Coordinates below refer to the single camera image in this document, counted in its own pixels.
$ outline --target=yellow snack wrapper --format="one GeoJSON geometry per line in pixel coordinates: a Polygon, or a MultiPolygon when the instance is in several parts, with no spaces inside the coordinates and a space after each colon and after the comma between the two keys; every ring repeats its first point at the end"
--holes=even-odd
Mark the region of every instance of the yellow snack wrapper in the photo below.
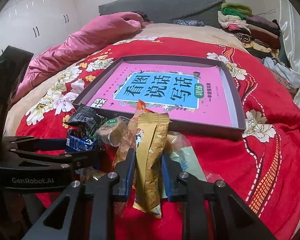
{"type": "Polygon", "coordinates": [[[138,128],[138,116],[139,114],[143,113],[152,113],[152,111],[146,109],[146,104],[139,100],[134,116],[130,119],[128,127],[122,136],[121,143],[112,162],[112,168],[114,168],[118,162],[122,162],[126,159],[130,148],[136,148],[136,131],[138,128]]]}
{"type": "Polygon", "coordinates": [[[133,207],[157,218],[161,218],[160,157],[167,141],[169,122],[168,114],[140,114],[136,133],[136,198],[133,207]]]}

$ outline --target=pink blanket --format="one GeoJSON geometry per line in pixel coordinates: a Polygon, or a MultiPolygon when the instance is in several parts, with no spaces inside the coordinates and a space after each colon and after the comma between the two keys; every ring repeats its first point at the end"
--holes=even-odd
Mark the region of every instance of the pink blanket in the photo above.
{"type": "Polygon", "coordinates": [[[63,44],[48,49],[30,62],[13,103],[59,71],[137,32],[143,25],[142,17],[132,12],[103,15],[91,20],[79,31],[69,35],[63,44]]]}

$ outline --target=green label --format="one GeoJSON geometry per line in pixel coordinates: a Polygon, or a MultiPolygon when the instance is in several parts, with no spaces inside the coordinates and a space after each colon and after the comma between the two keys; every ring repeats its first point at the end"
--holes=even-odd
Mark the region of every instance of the green label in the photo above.
{"type": "Polygon", "coordinates": [[[116,118],[114,119],[110,119],[108,122],[106,122],[103,126],[102,129],[106,129],[106,128],[111,128],[116,126],[118,123],[118,120],[116,118]]]}
{"type": "Polygon", "coordinates": [[[203,85],[202,84],[195,84],[194,85],[194,96],[196,98],[203,98],[204,97],[204,92],[203,92],[203,85]]]}

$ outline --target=gray box tray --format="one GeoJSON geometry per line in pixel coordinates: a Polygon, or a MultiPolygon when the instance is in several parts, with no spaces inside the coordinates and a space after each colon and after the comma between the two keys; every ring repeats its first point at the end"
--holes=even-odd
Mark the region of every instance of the gray box tray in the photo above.
{"type": "MultiPolygon", "coordinates": [[[[100,75],[98,75],[95,78],[95,80],[84,89],[84,91],[74,101],[74,107],[77,108],[80,104],[87,104],[122,62],[126,62],[129,64],[161,64],[183,65],[193,67],[220,67],[220,75],[222,79],[224,92],[226,95],[232,125],[220,126],[172,119],[172,122],[169,125],[169,130],[181,133],[204,135],[209,137],[226,138],[231,140],[239,140],[242,137],[242,133],[246,129],[246,123],[242,103],[237,88],[225,64],[221,61],[216,61],[213,59],[175,55],[137,55],[121,57],[115,62],[113,62],[107,69],[105,69],[100,75]]],[[[133,113],[99,108],[95,109],[98,112],[98,114],[107,118],[115,118],[118,116],[125,116],[127,118],[131,118],[133,116],[133,113]]]]}

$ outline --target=white curtain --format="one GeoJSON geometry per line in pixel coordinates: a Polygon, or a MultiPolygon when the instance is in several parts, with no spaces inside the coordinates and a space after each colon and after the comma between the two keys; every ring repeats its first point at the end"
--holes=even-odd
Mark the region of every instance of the white curtain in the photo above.
{"type": "MultiPolygon", "coordinates": [[[[300,15],[289,0],[280,0],[279,25],[288,60],[293,70],[300,74],[300,15]]],[[[300,88],[294,103],[300,108],[300,88]]]]}

